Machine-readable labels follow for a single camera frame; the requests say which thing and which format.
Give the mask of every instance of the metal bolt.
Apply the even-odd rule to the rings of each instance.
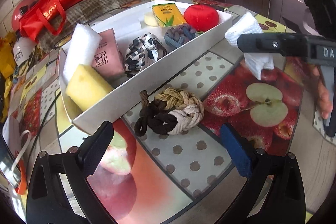
[[[72,153],[72,154],[76,153],[77,151],[78,151],[78,147],[77,146],[73,146],[73,147],[69,148],[69,152]]]
[[[45,151],[41,151],[39,153],[39,158],[43,158],[45,156],[46,152]]]
[[[292,152],[289,152],[288,154],[288,157],[290,158],[290,159],[295,159],[295,155],[294,155],[294,153],[292,153]]]
[[[263,154],[265,154],[265,150],[263,150],[262,148],[257,148],[257,149],[256,149],[256,152],[257,152],[259,155],[263,155]]]

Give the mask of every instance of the pink package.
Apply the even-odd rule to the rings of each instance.
[[[113,29],[106,30],[99,34],[102,37],[94,60],[91,64],[102,77],[106,79],[117,78],[125,73],[124,65]]]

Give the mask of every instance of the pink helmet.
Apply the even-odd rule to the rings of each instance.
[[[15,8],[12,15],[12,28],[16,32],[20,28],[19,20],[20,18],[31,8],[33,7],[38,0],[22,0]]]

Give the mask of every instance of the black and white scrunchie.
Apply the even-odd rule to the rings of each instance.
[[[149,33],[133,40],[125,56],[125,71],[133,76],[167,54],[159,39]]]

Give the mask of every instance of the red bag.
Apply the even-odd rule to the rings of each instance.
[[[29,37],[37,41],[37,36],[43,27],[46,27],[53,35],[59,35],[63,29],[66,14],[65,10],[72,7],[81,0],[39,0],[27,13],[20,19],[20,33],[23,37]],[[57,28],[48,22],[58,14],[62,16],[62,22]]]

